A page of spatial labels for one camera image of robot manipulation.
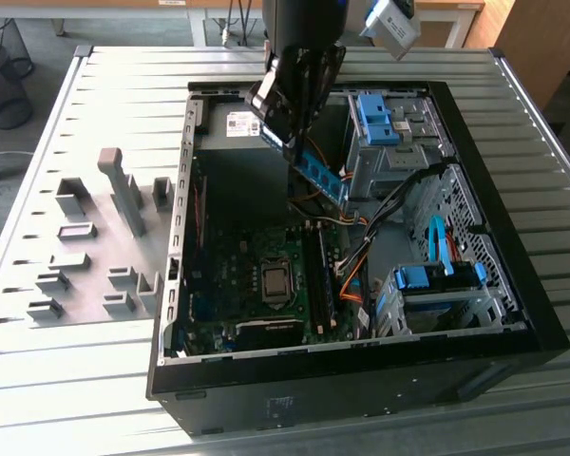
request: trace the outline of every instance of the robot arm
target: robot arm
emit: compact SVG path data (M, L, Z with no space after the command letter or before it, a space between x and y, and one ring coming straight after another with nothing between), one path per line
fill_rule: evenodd
M250 89L246 103L297 162L304 136L318 117L342 66L349 0L264 0L262 16L271 45L266 75ZM401 58L419 32L412 33L413 0L378 0L366 20L373 33Z

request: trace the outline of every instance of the grey metal surface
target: grey metal surface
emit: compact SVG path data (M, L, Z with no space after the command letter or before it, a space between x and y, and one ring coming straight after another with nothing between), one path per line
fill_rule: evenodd
M123 167L140 187L161 176L175 181L187 83L252 81L262 62L255 49L186 47L98 47L88 62L76 61L1 237L0 285L20 236L29 231L24 215L41 198L33 189L42 187L49 149L72 151L69 158L53 155L49 169L94 165L88 132L101 131L103 142L123 150ZM504 69L484 51L417 50L396 64L379 50L351 49L341 80L449 83L570 337L570 163ZM155 210L151 199L146 205ZM11 306L0 299L0 313L25 313ZM85 454L570 454L570 351L456 407L192 443L159 404L144 397L150 319L30 325L28 319L0 324L4 454L30 448ZM359 391L366 393L362 385Z

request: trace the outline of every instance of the ram slot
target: ram slot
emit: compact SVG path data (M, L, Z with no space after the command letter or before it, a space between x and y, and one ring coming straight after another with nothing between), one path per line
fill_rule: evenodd
M316 228L302 230L304 270L308 285L308 298L313 331L323 334L331 328L325 268L321 255L321 238Z

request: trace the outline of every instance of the wire bundle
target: wire bundle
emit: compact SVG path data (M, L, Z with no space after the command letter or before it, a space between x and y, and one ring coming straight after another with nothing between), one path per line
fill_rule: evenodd
M352 263L355 261L356 258L359 258L352 268L351 272L347 275L346 280L344 281L344 285L340 290L340 297L343 299L349 298L355 302L364 302L364 299L369 297L369 290L363 290L363 283L368 283L367 275L367 268L364 268L365 274L359 277L360 283L362 284L362 296L351 295L347 293L347 288L351 284L352 279L355 275L359 273L361 270L361 266L364 264L368 257L368 253L370 251L371 243L373 242L374 238L378 233L378 228L380 225L388 219L392 214L397 212L401 206L403 206L406 195L408 194L409 190L413 187L413 185L423 179L426 179L430 176L435 176L441 174L446 169L446 165L444 163L433 164L429 166L427 169L421 169L414 172L411 176L409 176L406 180L401 182L394 190L392 190L389 195L382 200L378 209L374 212L373 216L366 224L365 231L363 232L363 238L357 248L347 257L345 257L339 264L336 265L336 272L340 272L348 268Z

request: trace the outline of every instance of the table leg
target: table leg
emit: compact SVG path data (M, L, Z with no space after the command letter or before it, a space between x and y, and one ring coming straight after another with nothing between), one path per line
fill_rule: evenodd
M465 44L474 16L475 10L458 10L458 18L447 37L446 48L459 49Z
M194 46L205 48L207 46L207 31L205 29L206 13L203 8L189 8L188 20L192 29Z
M66 34L66 19L51 19L50 22L55 29L56 36L64 36Z

